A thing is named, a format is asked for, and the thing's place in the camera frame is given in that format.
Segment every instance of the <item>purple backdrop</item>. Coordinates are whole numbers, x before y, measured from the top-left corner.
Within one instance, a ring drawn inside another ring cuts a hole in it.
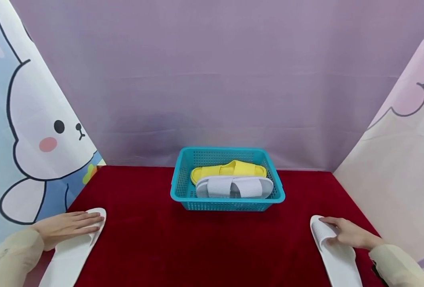
[[[424,0],[11,1],[108,164],[333,170],[424,38]]]

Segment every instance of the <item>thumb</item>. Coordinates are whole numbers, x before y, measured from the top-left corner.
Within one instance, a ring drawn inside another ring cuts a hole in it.
[[[327,244],[328,245],[335,245],[335,244],[338,244],[338,243],[339,243],[338,236],[333,237],[333,238],[327,238]]]

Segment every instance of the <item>bunny eye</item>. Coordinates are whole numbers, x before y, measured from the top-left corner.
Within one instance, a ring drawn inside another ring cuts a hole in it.
[[[63,133],[65,130],[65,125],[63,124],[63,121],[57,120],[54,122],[54,129],[58,134]]]

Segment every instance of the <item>curtain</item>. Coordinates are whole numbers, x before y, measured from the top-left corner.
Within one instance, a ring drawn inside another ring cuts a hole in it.
[[[0,242],[66,211],[102,157],[8,0],[0,0]]]
[[[333,171],[424,38],[424,0],[12,0],[106,163],[255,146]]]
[[[334,175],[383,238],[424,269],[424,41]]]

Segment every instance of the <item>basket rim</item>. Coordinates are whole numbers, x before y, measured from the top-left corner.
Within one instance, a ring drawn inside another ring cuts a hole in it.
[[[198,198],[198,197],[179,197],[175,195],[175,185],[176,179],[178,178],[178,173],[181,166],[181,159],[183,157],[183,153],[187,150],[247,150],[247,151],[260,151],[263,152],[264,156],[266,157],[266,160],[268,162],[271,174],[272,174],[272,181],[275,185],[278,185],[280,187],[279,193],[280,196],[278,199],[211,199],[210,197],[205,198]],[[177,161],[175,163],[174,173],[172,175],[172,181],[170,181],[170,197],[175,200],[176,202],[224,202],[224,203],[260,203],[260,204],[273,204],[273,203],[282,203],[285,200],[285,191],[284,187],[282,186],[282,182],[279,178],[279,175],[277,173],[277,170],[274,166],[274,163],[272,163],[272,160],[267,153],[266,150],[263,148],[257,148],[257,147],[236,147],[236,146],[185,146],[183,147],[179,155],[177,157]]]

